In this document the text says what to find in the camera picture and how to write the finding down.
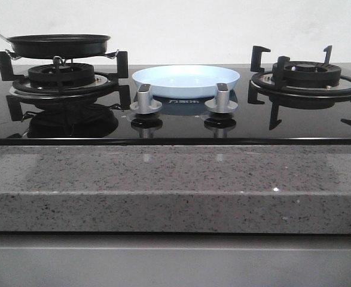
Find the gas burner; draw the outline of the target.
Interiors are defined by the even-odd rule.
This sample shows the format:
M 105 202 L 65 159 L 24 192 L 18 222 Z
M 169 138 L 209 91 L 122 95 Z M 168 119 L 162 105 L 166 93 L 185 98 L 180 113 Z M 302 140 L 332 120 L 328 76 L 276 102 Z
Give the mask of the gas burner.
M 309 61 L 288 61 L 285 63 L 283 74 L 287 86 L 301 88 L 337 86 L 340 77 L 339 66 Z
M 94 67 L 85 63 L 59 65 L 58 72 L 53 64 L 28 69 L 30 85 L 34 88 L 58 89 L 59 80 L 63 88 L 76 88 L 95 82 Z

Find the black glass cooktop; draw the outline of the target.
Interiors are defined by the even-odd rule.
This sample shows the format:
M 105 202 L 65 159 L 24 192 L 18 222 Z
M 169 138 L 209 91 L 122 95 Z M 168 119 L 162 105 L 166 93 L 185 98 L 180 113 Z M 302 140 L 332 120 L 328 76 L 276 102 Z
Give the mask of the black glass cooktop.
M 53 102 L 17 97 L 0 76 L 0 145 L 351 145 L 351 98 L 275 96 L 250 85 L 247 66 L 234 69 L 231 114 L 164 98 L 158 113 L 136 115 L 131 78 L 101 97 Z

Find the right gas burner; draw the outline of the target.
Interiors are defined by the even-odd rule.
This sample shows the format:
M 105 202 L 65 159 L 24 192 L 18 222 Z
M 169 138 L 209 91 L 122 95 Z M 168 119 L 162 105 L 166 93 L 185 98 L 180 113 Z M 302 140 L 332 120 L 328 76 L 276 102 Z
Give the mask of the right gas burner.
M 340 77 L 339 66 L 309 61 L 288 61 L 285 63 L 283 74 L 287 86 L 301 88 L 337 86 Z

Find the silver stove knob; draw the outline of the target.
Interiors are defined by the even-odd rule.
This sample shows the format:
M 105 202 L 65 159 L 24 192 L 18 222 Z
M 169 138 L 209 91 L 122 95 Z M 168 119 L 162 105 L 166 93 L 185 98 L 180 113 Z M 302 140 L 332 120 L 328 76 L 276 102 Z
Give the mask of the silver stove knob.
M 217 94 L 211 99 L 205 101 L 205 107 L 208 111 L 217 114 L 228 114 L 238 108 L 238 104 L 230 100 L 230 90 L 226 83 L 217 83 Z
M 151 94 L 151 85 L 142 84 L 137 92 L 137 101 L 130 105 L 136 114 L 152 114 L 162 108 L 162 103 L 155 100 Z

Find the left gas burner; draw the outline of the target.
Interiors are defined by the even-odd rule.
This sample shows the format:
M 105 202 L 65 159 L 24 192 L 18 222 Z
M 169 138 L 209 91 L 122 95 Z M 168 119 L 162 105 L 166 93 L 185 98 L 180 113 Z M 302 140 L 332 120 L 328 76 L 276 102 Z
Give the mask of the left gas burner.
M 53 64 L 28 69 L 30 85 L 34 88 L 58 89 L 59 80 L 63 88 L 76 88 L 95 82 L 94 67 L 85 63 L 59 65 L 58 72 Z

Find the right black pan support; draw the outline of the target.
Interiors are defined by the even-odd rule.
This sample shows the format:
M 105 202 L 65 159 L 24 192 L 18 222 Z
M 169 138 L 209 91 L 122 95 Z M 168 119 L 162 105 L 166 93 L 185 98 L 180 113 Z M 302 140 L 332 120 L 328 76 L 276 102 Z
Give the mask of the right black pan support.
M 320 63 L 329 63 L 332 46 L 324 48 L 325 59 Z M 278 119 L 279 107 L 295 109 L 327 109 L 337 102 L 351 102 L 351 77 L 342 74 L 337 86 L 324 88 L 301 88 L 287 86 L 283 80 L 285 63 L 292 61 L 287 56 L 280 56 L 270 71 L 261 66 L 262 53 L 269 53 L 270 49 L 255 45 L 252 47 L 251 68 L 254 74 L 249 81 L 248 103 L 262 105 L 258 100 L 258 93 L 268 96 L 271 105 L 270 125 L 273 129 L 281 122 Z M 351 120 L 342 119 L 341 122 L 351 126 Z

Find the black frying pan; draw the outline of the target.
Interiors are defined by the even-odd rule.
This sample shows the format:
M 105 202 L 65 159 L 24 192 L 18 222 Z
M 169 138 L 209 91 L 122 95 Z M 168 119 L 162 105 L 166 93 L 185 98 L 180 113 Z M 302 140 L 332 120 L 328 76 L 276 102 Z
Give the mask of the black frying pan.
M 16 56 L 29 59 L 77 59 L 106 53 L 108 35 L 48 34 L 3 37 L 10 43 Z

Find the right silver stove knob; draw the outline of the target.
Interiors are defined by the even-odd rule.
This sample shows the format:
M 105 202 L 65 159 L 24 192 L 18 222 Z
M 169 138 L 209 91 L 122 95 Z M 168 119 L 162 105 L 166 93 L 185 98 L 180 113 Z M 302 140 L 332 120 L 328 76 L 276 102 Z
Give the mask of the right silver stove knob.
M 230 90 L 226 83 L 217 83 L 217 94 L 211 99 L 205 101 L 205 107 L 208 111 L 217 114 L 228 114 L 238 108 L 238 104 L 230 100 Z

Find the light blue plate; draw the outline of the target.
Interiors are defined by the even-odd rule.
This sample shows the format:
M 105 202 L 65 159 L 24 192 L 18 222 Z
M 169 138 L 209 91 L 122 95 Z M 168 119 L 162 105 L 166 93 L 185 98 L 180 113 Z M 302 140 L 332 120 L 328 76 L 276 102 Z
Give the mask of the light blue plate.
M 151 86 L 154 96 L 170 99 L 199 99 L 216 95 L 218 83 L 235 88 L 240 74 L 234 70 L 207 65 L 167 65 L 142 69 L 132 78 L 137 87 Z

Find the black pan support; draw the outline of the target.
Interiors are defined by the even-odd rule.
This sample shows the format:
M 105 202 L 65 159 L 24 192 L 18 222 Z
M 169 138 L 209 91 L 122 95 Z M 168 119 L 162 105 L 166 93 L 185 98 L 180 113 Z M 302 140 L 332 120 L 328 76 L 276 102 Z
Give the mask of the black pan support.
M 10 51 L 0 51 L 0 74 L 3 81 L 11 81 L 10 95 L 18 100 L 35 103 L 37 101 L 63 101 L 74 99 L 88 99 L 106 96 L 107 94 L 117 91 L 119 88 L 119 80 L 128 78 L 128 54 L 126 51 L 116 51 L 108 54 L 109 57 L 117 60 L 117 71 L 114 73 L 95 73 L 95 82 L 82 87 L 63 88 L 61 80 L 59 80 L 58 89 L 34 88 L 30 85 L 28 74 L 16 75 L 13 71 L 11 63 Z M 74 62 L 66 62 L 61 57 L 55 56 L 53 64 L 58 72 L 59 65 L 68 65 Z
M 329 63 L 332 46 L 324 48 L 325 59 L 320 63 Z M 262 105 L 258 100 L 258 93 L 268 96 L 271 105 L 270 125 L 273 129 L 281 122 L 278 119 L 279 107 L 295 109 L 327 109 L 337 102 L 351 102 L 351 77 L 342 74 L 337 86 L 324 88 L 301 88 L 287 86 L 283 80 L 285 63 L 292 61 L 287 56 L 280 56 L 270 71 L 261 66 L 262 53 L 269 53 L 270 49 L 255 45 L 252 47 L 251 68 L 254 74 L 249 81 L 248 103 Z M 341 122 L 351 126 L 351 120 L 342 119 Z

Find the left silver stove knob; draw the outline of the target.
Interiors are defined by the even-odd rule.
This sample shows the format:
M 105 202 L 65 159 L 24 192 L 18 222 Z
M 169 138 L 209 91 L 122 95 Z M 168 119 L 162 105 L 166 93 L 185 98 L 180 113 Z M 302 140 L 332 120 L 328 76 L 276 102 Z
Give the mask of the left silver stove knob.
M 162 103 L 155 100 L 151 94 L 151 85 L 142 84 L 137 92 L 137 101 L 130 105 L 136 114 L 152 114 L 162 108 Z

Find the left black pan support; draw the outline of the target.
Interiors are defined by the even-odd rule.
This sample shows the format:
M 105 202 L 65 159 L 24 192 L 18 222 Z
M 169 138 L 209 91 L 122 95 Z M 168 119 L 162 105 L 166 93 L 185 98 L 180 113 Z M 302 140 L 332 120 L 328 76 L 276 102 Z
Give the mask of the left black pan support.
M 63 88 L 61 80 L 59 80 L 58 89 L 34 88 L 30 85 L 28 74 L 16 75 L 13 71 L 11 63 L 10 51 L 0 51 L 0 74 L 3 81 L 11 81 L 10 95 L 18 100 L 35 103 L 37 101 L 63 101 L 74 99 L 88 99 L 106 96 L 107 94 L 117 91 L 119 88 L 119 80 L 128 78 L 128 54 L 126 51 L 116 51 L 108 54 L 109 57 L 117 60 L 117 71 L 114 73 L 95 73 L 95 82 L 82 87 Z M 68 65 L 74 62 L 66 62 L 61 57 L 55 56 L 53 64 L 58 72 L 59 65 Z

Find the grey drawer front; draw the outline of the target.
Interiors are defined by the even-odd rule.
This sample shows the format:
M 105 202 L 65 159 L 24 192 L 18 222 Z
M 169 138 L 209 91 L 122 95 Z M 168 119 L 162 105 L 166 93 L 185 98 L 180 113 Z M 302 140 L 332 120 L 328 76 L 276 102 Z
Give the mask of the grey drawer front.
M 351 236 L 0 234 L 0 286 L 351 286 Z

